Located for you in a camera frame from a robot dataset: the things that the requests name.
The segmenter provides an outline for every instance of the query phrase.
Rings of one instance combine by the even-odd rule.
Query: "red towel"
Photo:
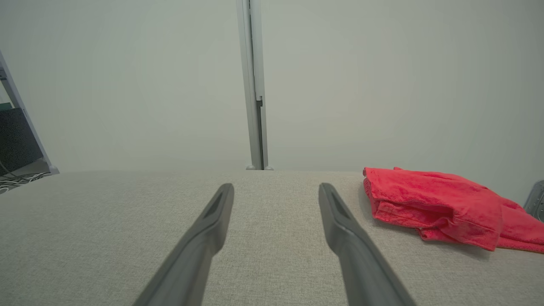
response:
[[[423,240],[544,253],[544,223],[482,185],[400,168],[365,168],[363,174],[374,218],[416,228]]]

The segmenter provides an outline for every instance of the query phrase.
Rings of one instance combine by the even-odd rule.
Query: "gray fabric tabletop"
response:
[[[345,305],[318,186],[333,184],[420,305],[536,305],[544,255],[424,242],[372,219],[360,173],[89,172],[0,195],[0,305],[131,305],[226,182],[234,206],[203,305]]]

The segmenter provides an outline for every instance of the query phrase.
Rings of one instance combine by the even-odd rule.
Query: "cable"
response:
[[[27,177],[29,177],[29,176],[33,176],[33,175],[36,175],[36,174],[38,174],[38,173],[21,174],[21,175],[18,175],[18,176],[14,176],[13,178],[10,177],[10,176],[5,176],[5,175],[4,175],[4,176],[0,176],[0,179],[1,179],[1,178],[6,178],[6,179],[10,179],[10,180],[12,180],[12,179],[19,179],[19,180],[21,180],[21,179],[25,179],[25,178],[27,178]]]
[[[16,186],[22,186],[21,183],[13,182],[13,181],[0,181],[0,183],[11,183],[11,184],[15,184]]]
[[[44,175],[44,174],[45,174],[45,172],[38,173],[38,174],[32,176],[32,177],[30,178],[30,180],[28,180],[28,182],[30,183],[30,182],[32,182],[32,180],[36,179],[36,177],[38,177],[38,176],[40,176],[40,175]]]
[[[4,171],[6,171],[7,173],[13,175],[13,177],[15,177],[15,174],[13,174],[11,171],[7,170],[5,167],[4,167],[4,164],[0,161],[0,167],[2,167],[2,169],[4,169]]]
[[[38,176],[35,180],[37,180],[37,179],[43,179],[43,178],[45,178],[46,176],[51,176],[51,175],[52,175],[51,173],[44,173],[44,174]]]

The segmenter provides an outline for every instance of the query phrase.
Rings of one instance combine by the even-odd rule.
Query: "white wall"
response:
[[[274,169],[544,179],[544,2],[262,2]]]
[[[234,1],[2,1],[0,28],[61,172],[251,164]]]

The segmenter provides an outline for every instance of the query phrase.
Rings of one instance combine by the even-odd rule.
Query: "red cloth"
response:
[[[416,228],[423,240],[544,253],[544,223],[482,185],[400,168],[365,168],[363,174],[374,218]]]

